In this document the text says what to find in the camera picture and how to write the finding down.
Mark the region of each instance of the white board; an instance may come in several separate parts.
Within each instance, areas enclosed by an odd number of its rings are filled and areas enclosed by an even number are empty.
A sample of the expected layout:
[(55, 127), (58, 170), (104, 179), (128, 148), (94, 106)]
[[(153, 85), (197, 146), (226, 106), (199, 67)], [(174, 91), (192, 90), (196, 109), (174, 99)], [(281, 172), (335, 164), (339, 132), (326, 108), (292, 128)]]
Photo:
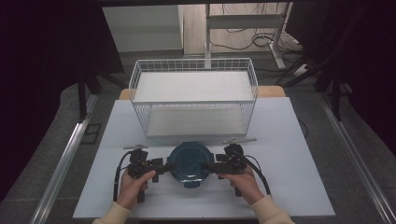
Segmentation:
[[(255, 157), (276, 203), (292, 216), (333, 216), (317, 167), (304, 140), (289, 98), (258, 99), (247, 137), (257, 142), (242, 145)], [(148, 139), (129, 101), (116, 101), (73, 217), (101, 217), (112, 203), (116, 167), (123, 147), (149, 145), (148, 159), (164, 158), (182, 141), (200, 140), (214, 154), (223, 153), (223, 138)], [(197, 189), (184, 189), (170, 174), (149, 182), (146, 201), (131, 217), (141, 219), (252, 218), (253, 211), (234, 196), (228, 180), (210, 175)]]
[(141, 102), (253, 101), (247, 71), (142, 72)]

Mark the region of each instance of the black controller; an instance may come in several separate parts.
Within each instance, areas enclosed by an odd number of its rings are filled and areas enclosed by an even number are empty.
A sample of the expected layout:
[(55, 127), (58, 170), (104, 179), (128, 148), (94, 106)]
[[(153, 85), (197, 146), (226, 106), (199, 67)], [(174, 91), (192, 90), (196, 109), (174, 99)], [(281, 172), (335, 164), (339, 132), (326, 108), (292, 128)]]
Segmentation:
[[(211, 174), (239, 175), (247, 168), (247, 163), (242, 159), (244, 149), (238, 144), (230, 144), (224, 148), (225, 154), (216, 154), (218, 162), (203, 163), (203, 168), (208, 169)], [(235, 189), (235, 196), (241, 197), (242, 193)]]
[[(117, 168), (116, 177), (114, 181), (114, 195), (113, 201), (115, 202), (118, 198), (118, 190), (119, 190), (119, 179), (120, 179), (120, 170), (123, 160), (127, 155), (130, 156), (130, 164), (127, 166), (128, 175), (133, 179), (138, 179), (142, 175), (150, 172), (155, 171), (156, 174), (152, 177), (153, 183), (158, 183), (160, 178), (159, 175), (163, 175), (165, 172), (169, 172), (175, 169), (175, 165), (173, 163), (166, 163), (163, 165), (163, 158), (153, 159), (147, 161), (148, 152), (143, 151), (143, 146), (136, 146), (134, 147), (133, 151), (129, 151), (125, 153), (120, 161), (120, 165)], [(137, 202), (143, 203), (145, 201), (145, 191), (140, 190), (139, 194), (137, 195)]]
[[(153, 183), (158, 183), (160, 178), (159, 175), (163, 175), (165, 172), (169, 172), (175, 169), (175, 165), (173, 163), (166, 163), (163, 165), (163, 158), (153, 159), (150, 161), (146, 161), (148, 156), (147, 151), (143, 151), (142, 149), (136, 149), (132, 152), (130, 157), (130, 164), (128, 165), (128, 175), (133, 179), (138, 179), (142, 175), (155, 171), (155, 176), (152, 177)], [(145, 191), (140, 190), (137, 195), (137, 202), (143, 203), (145, 201)]]

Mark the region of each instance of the wrist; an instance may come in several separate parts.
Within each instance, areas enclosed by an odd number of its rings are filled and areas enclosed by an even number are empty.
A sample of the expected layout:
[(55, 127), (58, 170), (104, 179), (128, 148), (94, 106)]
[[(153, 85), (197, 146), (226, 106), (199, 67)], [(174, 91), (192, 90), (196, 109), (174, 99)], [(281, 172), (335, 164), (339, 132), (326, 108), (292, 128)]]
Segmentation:
[(123, 195), (120, 195), (120, 197), (116, 200), (116, 203), (119, 206), (126, 208), (128, 210), (134, 209), (134, 206), (137, 204), (135, 200), (131, 200), (127, 197), (124, 197)]
[(246, 199), (247, 203), (249, 205), (252, 205), (256, 202), (258, 202), (259, 200), (263, 199), (265, 196), (260, 192), (254, 192), (252, 195), (250, 195), (250, 197), (248, 197), (248, 199)]

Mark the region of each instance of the sleeve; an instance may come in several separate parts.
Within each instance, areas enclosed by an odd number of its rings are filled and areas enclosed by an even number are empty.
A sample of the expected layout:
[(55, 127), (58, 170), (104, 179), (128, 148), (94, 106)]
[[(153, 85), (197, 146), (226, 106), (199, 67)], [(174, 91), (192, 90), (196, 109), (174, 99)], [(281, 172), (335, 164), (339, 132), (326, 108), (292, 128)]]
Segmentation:
[(281, 210), (272, 199), (271, 195), (267, 195), (258, 202), (251, 205), (256, 214), (259, 223), (261, 224), (290, 224), (291, 221), (289, 213)]
[(123, 224), (131, 212), (131, 210), (113, 202), (107, 213), (103, 217), (94, 220), (92, 224)]

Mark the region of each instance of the black curtain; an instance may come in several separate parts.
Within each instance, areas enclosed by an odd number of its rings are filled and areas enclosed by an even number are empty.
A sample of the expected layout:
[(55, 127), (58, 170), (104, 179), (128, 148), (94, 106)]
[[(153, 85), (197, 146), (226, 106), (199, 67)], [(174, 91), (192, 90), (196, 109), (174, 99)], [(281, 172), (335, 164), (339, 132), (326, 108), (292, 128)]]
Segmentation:
[(370, 1), (346, 44), (349, 102), (396, 155), (396, 3)]
[(3, 1), (0, 8), (3, 200), (50, 126), (61, 92), (79, 78), (123, 68), (100, 7)]

